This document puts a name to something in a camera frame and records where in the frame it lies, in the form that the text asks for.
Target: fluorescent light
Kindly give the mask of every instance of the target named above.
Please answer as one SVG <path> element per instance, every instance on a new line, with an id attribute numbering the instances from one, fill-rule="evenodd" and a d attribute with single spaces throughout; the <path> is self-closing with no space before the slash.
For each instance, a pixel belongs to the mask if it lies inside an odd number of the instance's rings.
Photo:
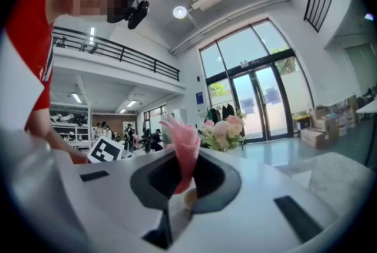
<path id="1" fill-rule="evenodd" d="M 127 108 L 129 108 L 130 106 L 133 106 L 135 104 L 136 100 L 132 100 L 128 105 L 127 105 Z"/>
<path id="2" fill-rule="evenodd" d="M 91 28 L 90 28 L 90 35 L 94 35 L 94 31 L 95 31 L 95 28 L 94 28 L 94 27 L 91 27 Z M 94 41 L 94 38 L 90 37 L 90 38 L 89 38 L 89 44 L 90 44 L 90 45 L 93 45 L 93 41 Z"/>
<path id="3" fill-rule="evenodd" d="M 77 93 L 71 93 L 71 95 L 72 95 L 72 97 L 73 97 L 74 99 L 76 99 L 76 101 L 77 101 L 79 104 L 82 103 L 82 101 L 81 101 L 80 97 L 77 95 Z"/>
<path id="4" fill-rule="evenodd" d="M 371 21 L 374 20 L 374 17 L 373 17 L 372 14 L 366 14 L 366 15 L 364 16 L 364 18 L 366 18 L 367 20 L 371 20 Z"/>
<path id="5" fill-rule="evenodd" d="M 177 19 L 183 19 L 187 15 L 187 9 L 183 6 L 177 6 L 173 9 L 173 15 Z"/>

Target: blue sign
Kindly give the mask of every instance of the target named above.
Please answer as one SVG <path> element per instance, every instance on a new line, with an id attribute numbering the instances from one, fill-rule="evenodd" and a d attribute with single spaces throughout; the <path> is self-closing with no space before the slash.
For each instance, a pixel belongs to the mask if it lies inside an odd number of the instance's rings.
<path id="1" fill-rule="evenodd" d="M 196 104 L 200 105 L 200 104 L 203 104 L 203 103 L 204 103 L 203 93 L 202 92 L 196 93 Z"/>

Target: pink flower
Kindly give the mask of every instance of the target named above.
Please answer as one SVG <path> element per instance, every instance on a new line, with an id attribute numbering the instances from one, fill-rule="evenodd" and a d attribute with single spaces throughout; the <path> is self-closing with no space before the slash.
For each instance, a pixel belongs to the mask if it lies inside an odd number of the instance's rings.
<path id="1" fill-rule="evenodd" d="M 225 137 L 229 128 L 229 123 L 227 121 L 220 121 L 215 124 L 212 134 L 215 138 Z"/>
<path id="2" fill-rule="evenodd" d="M 230 124 L 239 124 L 239 125 L 241 125 L 241 120 L 237 116 L 229 115 L 226 120 Z"/>
<path id="3" fill-rule="evenodd" d="M 228 129 L 229 137 L 235 137 L 242 132 L 242 125 L 240 124 L 230 124 Z"/>
<path id="4" fill-rule="evenodd" d="M 206 122 L 204 123 L 204 126 L 205 126 L 205 127 L 208 127 L 208 128 L 212 128 L 212 127 L 214 127 L 214 123 L 213 123 L 212 120 L 208 120 L 208 121 L 206 121 Z"/>
<path id="5" fill-rule="evenodd" d="M 226 139 L 226 136 L 217 137 L 216 141 L 222 149 L 227 149 L 229 147 L 229 141 Z"/>

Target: door frame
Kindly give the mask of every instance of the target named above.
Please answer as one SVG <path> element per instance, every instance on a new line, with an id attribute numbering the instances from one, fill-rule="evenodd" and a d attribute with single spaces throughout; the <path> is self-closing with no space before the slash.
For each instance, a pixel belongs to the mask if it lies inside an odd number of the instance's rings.
<path id="1" fill-rule="evenodd" d="M 285 117 L 286 117 L 286 123 L 287 123 L 287 133 L 281 134 L 281 135 L 275 135 L 271 136 L 271 130 L 269 127 L 269 119 L 268 119 L 268 112 L 266 109 L 266 104 L 264 103 L 264 97 L 263 97 L 263 92 L 262 89 L 259 85 L 259 80 L 258 77 L 256 76 L 256 72 L 266 69 L 266 68 L 271 68 L 273 75 L 275 77 L 277 87 L 280 91 L 280 96 L 282 98 L 282 103 L 285 109 Z M 266 65 L 262 65 L 258 68 L 251 69 L 244 74 L 236 75 L 230 77 L 230 86 L 233 91 L 233 96 L 234 96 L 234 103 L 236 104 L 236 108 L 241 109 L 241 106 L 239 104 L 239 99 L 237 95 L 237 90 L 234 85 L 234 79 L 238 77 L 242 77 L 248 75 L 250 78 L 250 81 L 252 83 L 252 91 L 254 91 L 254 95 L 256 98 L 256 103 L 257 107 L 259 110 L 259 117 L 260 117 L 260 123 L 262 125 L 262 134 L 263 136 L 261 138 L 257 139 L 245 139 L 245 143 L 258 143 L 258 142 L 266 142 L 266 141 L 272 141 L 272 140 L 278 140 L 278 139 L 283 139 L 283 138 L 288 138 L 288 137 L 294 137 L 294 131 L 293 131 L 293 120 L 292 120 L 292 115 L 290 113 L 290 108 L 289 108 L 289 101 L 287 98 L 287 93 L 284 88 L 284 84 L 282 81 L 282 78 L 279 74 L 279 70 L 277 70 L 277 67 L 274 62 Z"/>

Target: hanging clothes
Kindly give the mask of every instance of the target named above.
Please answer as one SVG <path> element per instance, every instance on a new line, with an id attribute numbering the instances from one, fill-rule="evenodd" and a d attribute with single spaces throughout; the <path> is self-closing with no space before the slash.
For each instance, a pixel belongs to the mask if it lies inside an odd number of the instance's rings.
<path id="1" fill-rule="evenodd" d="M 217 122 L 221 121 L 221 114 L 219 110 L 216 111 L 216 117 L 217 117 Z"/>
<path id="2" fill-rule="evenodd" d="M 212 118 L 211 120 L 213 121 L 214 124 L 218 123 L 219 120 L 217 118 L 217 114 L 216 114 L 216 110 L 215 109 L 211 109 L 210 110 L 210 118 Z"/>
<path id="3" fill-rule="evenodd" d="M 227 110 L 228 110 L 228 116 L 229 115 L 235 116 L 236 113 L 234 112 L 234 109 L 233 109 L 232 105 L 228 104 Z"/>
<path id="4" fill-rule="evenodd" d="M 228 116 L 229 116 L 228 109 L 226 108 L 226 106 L 223 105 L 223 120 L 226 120 Z"/>

